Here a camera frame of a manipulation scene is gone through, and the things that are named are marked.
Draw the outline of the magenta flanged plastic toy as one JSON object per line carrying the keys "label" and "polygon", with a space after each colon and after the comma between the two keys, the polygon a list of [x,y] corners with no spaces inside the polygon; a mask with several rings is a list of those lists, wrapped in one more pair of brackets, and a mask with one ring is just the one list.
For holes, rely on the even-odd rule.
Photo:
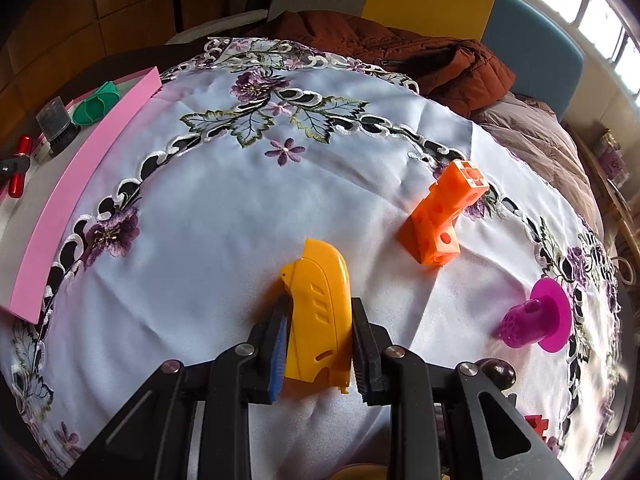
{"label": "magenta flanged plastic toy", "polygon": [[552,278],[541,278],[526,301],[506,312],[497,334],[509,348],[538,344],[545,352],[556,353],[567,344],[572,324],[566,292]]}

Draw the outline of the beige pink duvet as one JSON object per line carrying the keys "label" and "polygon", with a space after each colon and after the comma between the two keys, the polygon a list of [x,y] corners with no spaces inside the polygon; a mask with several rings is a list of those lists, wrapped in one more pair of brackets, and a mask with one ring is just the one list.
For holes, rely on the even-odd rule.
{"label": "beige pink duvet", "polygon": [[512,92],[471,119],[554,186],[600,237],[604,227],[577,146],[545,103]]}

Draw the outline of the white embroidered floral tablecloth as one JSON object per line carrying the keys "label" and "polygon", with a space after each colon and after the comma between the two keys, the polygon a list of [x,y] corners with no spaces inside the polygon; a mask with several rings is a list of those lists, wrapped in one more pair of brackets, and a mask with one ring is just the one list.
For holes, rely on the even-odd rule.
{"label": "white embroidered floral tablecloth", "polygon": [[[422,266],[396,236],[457,159],[489,188],[454,224],[460,254]],[[343,255],[369,318],[422,359],[510,361],[554,455],[600,477],[620,308],[599,235],[413,80],[286,40],[213,39],[163,73],[79,197],[38,322],[2,314],[2,420],[64,474],[161,362],[241,340],[308,238]],[[498,325],[541,278],[570,300],[570,338],[509,348]]]}

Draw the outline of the red plastic cylinder toy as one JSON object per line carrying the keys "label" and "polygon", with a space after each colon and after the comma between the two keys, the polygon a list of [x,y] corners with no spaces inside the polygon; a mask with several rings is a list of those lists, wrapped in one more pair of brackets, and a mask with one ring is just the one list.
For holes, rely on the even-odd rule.
{"label": "red plastic cylinder toy", "polygon": [[30,167],[33,143],[34,139],[31,136],[22,136],[18,142],[17,153],[11,159],[8,194],[12,198],[20,198],[24,193],[26,172]]}

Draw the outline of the red K puzzle piece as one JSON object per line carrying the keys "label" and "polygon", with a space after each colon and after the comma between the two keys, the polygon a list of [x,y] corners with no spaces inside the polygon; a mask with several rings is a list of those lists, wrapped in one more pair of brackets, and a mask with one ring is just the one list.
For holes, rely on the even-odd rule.
{"label": "red K puzzle piece", "polygon": [[541,414],[525,415],[524,418],[526,422],[529,424],[529,426],[531,426],[532,429],[536,432],[536,434],[538,434],[541,440],[546,442],[547,441],[546,431],[549,428],[548,419],[544,418],[544,416],[542,416]]}

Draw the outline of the dark brown wooden brush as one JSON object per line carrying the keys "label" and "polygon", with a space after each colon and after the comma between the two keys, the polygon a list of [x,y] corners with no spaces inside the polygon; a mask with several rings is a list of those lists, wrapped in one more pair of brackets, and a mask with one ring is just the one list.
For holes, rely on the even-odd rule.
{"label": "dark brown wooden brush", "polygon": [[480,359],[475,362],[475,365],[500,391],[508,390],[516,383],[516,373],[513,366],[503,359]]}

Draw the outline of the wooden side table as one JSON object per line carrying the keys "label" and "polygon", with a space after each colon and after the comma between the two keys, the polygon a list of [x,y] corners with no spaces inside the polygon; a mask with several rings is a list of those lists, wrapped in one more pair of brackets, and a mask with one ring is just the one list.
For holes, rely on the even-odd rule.
{"label": "wooden side table", "polygon": [[612,237],[615,243],[614,260],[621,266],[627,267],[627,271],[623,271],[623,282],[628,286],[637,285],[639,283],[639,223],[634,221],[634,215],[622,192],[606,176],[596,155],[582,136],[567,122],[563,122],[562,126],[576,144],[579,158],[589,176],[593,194],[597,196],[604,232]]}

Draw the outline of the rust brown quilted jacket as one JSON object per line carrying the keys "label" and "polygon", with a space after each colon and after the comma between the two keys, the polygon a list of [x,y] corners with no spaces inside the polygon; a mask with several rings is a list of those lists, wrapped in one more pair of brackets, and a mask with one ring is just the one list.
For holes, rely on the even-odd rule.
{"label": "rust brown quilted jacket", "polygon": [[512,70],[477,40],[422,36],[333,11],[285,11],[264,33],[406,75],[421,96],[463,117],[499,101],[515,81]]}

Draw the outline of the green plastic funnel toy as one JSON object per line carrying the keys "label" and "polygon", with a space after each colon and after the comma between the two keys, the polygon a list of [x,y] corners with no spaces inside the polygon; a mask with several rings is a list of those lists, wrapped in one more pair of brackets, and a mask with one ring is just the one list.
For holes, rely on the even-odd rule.
{"label": "green plastic funnel toy", "polygon": [[74,108],[72,121],[79,127],[91,126],[102,120],[121,98],[113,81],[104,82]]}

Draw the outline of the orange linked cube blocks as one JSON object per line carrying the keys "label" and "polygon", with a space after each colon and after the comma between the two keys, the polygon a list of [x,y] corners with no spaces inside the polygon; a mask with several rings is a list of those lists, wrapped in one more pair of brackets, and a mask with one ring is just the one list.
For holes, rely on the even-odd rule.
{"label": "orange linked cube blocks", "polygon": [[475,205],[489,185],[477,166],[454,160],[401,225],[397,240],[422,266],[444,266],[460,254],[457,218]]}

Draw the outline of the pink shallow cardboard box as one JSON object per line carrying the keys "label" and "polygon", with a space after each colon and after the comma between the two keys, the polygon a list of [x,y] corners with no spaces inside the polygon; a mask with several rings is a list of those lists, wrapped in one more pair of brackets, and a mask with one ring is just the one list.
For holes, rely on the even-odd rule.
{"label": "pink shallow cardboard box", "polygon": [[1,307],[35,324],[58,244],[106,152],[162,83],[155,67],[120,78],[122,98],[62,154],[28,170],[24,194],[1,194]]}

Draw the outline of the purple gift box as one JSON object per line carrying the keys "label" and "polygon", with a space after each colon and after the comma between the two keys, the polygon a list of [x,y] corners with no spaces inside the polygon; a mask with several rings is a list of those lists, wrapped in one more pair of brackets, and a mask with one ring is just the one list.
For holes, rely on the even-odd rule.
{"label": "purple gift box", "polygon": [[621,188],[629,179],[630,173],[623,159],[620,144],[610,129],[606,129],[594,144],[593,153],[608,180]]}

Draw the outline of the window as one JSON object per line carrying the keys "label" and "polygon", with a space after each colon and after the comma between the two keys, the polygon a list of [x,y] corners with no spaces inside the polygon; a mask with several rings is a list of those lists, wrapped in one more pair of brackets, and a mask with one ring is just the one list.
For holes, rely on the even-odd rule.
{"label": "window", "polygon": [[540,0],[562,21],[577,29],[602,58],[639,106],[639,40],[606,0]]}

